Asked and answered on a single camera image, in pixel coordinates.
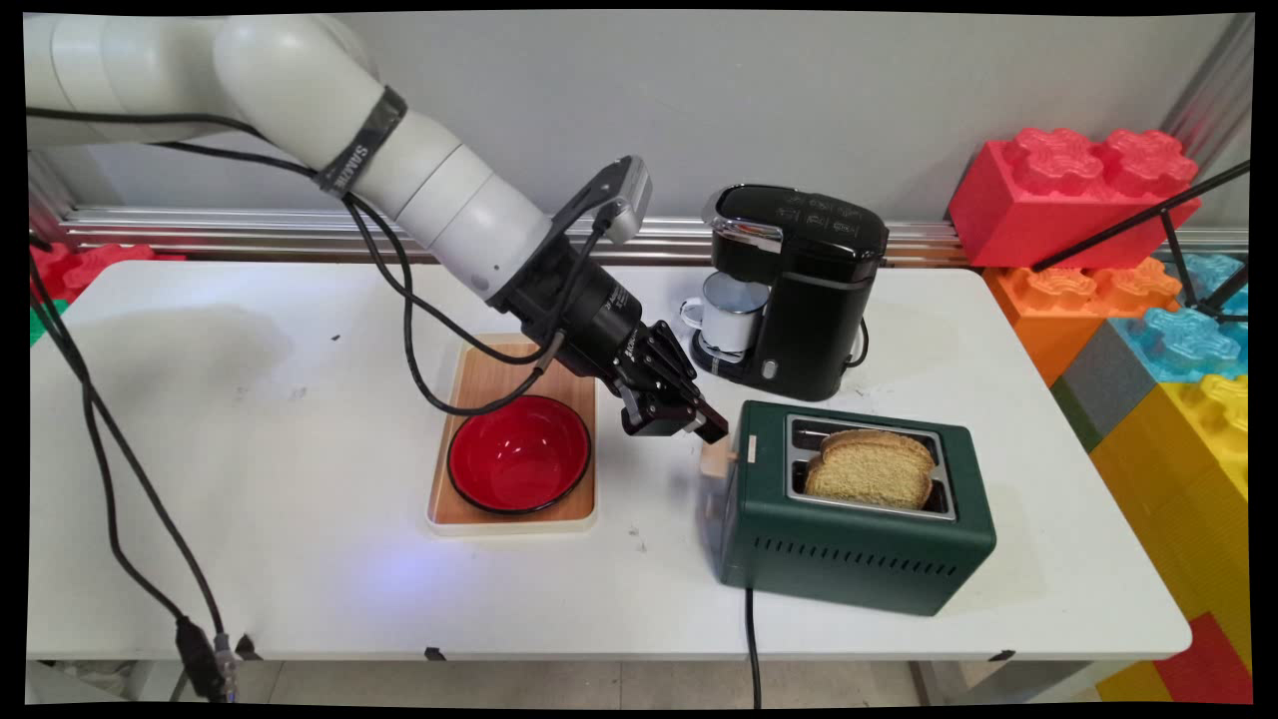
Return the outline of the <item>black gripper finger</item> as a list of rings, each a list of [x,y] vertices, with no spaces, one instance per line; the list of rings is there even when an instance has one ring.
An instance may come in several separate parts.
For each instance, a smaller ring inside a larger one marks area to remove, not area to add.
[[[728,435],[728,420],[707,402],[705,395],[697,387],[697,369],[666,322],[645,328],[644,367],[653,384],[665,381],[690,401],[691,423],[685,432],[700,437],[704,444],[717,444]]]
[[[691,423],[690,401],[665,381],[649,387],[615,381],[613,388],[622,400],[626,435],[676,435]]]

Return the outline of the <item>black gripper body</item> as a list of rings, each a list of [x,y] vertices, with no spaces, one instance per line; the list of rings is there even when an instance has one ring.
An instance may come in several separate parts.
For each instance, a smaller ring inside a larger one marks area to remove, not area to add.
[[[593,259],[584,261],[564,313],[558,314],[556,307],[579,258],[561,234],[542,241],[524,268],[495,292],[491,305],[498,313],[515,315],[527,337],[541,345],[564,331],[564,342],[555,358],[569,372],[597,378],[611,392],[616,392],[615,381],[634,387],[652,386],[643,361],[629,356],[645,341],[642,304]]]

